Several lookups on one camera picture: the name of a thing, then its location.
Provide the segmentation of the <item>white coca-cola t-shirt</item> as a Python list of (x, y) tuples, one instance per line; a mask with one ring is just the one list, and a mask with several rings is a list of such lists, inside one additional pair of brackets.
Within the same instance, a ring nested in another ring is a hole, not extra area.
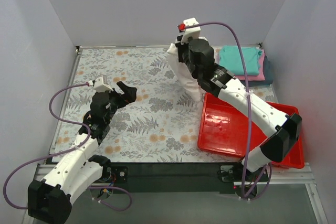
[(200, 102), (203, 100), (205, 92), (198, 85), (197, 80), (192, 77), (183, 59), (183, 57), (185, 59), (189, 57), (189, 44), (186, 43), (177, 46), (179, 42), (180, 40), (176, 38), (175, 41), (170, 44), (167, 50), (167, 62), (186, 93), (189, 94), (195, 102)]

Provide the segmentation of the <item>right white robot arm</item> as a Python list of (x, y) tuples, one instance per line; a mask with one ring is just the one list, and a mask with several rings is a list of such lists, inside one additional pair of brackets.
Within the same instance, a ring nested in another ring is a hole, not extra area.
[(176, 42), (178, 61), (187, 67), (198, 85), (206, 92), (227, 102), (248, 118), (248, 136), (256, 124), (266, 139), (250, 150), (238, 166), (238, 176), (251, 180), (257, 170), (270, 162), (280, 163), (299, 141), (302, 117), (291, 115), (271, 106), (251, 93), (232, 72), (215, 63), (214, 49), (207, 40), (190, 38)]

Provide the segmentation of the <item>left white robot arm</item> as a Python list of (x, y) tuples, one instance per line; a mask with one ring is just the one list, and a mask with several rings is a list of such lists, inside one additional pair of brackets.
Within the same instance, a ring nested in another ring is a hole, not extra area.
[(109, 133), (116, 111), (137, 99), (137, 89), (121, 81), (117, 82), (121, 93), (101, 78), (88, 85), (95, 94), (72, 148), (47, 175), (28, 187), (28, 215), (45, 223), (65, 223), (74, 202), (92, 183), (111, 178), (111, 161), (94, 152)]

